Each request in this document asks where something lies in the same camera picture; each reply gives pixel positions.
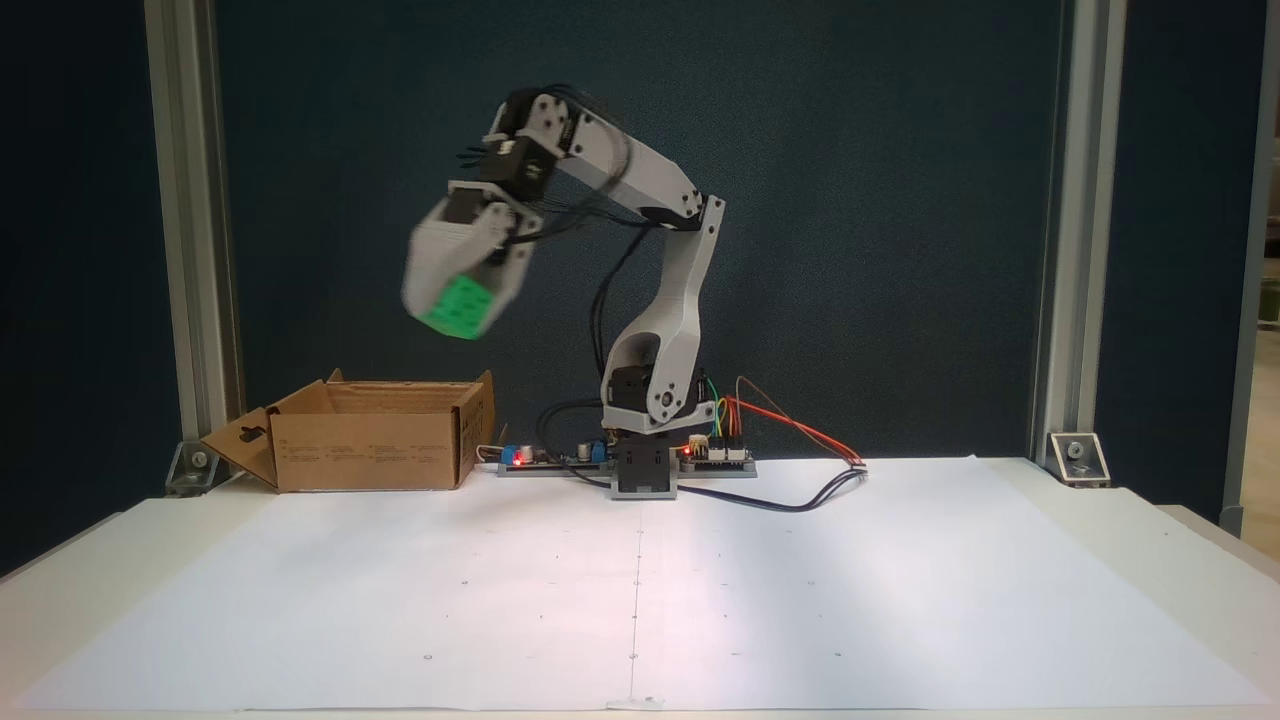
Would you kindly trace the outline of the narrow grey moving gripper jaw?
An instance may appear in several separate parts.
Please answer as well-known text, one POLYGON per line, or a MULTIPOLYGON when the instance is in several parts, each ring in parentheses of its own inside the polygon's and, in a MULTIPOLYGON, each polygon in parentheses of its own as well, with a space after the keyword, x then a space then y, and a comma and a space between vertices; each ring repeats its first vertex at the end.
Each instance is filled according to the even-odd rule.
POLYGON ((532 242, 504 245, 486 258, 486 288, 492 296, 486 310, 486 331, 518 296, 535 249, 532 242))

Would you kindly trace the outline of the wide grey fixed gripper jaw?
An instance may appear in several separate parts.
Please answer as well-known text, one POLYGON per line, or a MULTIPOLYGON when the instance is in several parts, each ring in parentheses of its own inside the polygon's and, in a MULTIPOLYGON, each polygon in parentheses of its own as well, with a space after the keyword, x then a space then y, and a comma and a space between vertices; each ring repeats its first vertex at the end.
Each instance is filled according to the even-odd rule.
POLYGON ((442 200, 411 234, 404 310, 425 325, 486 325, 486 258, 504 245, 452 231, 442 200))

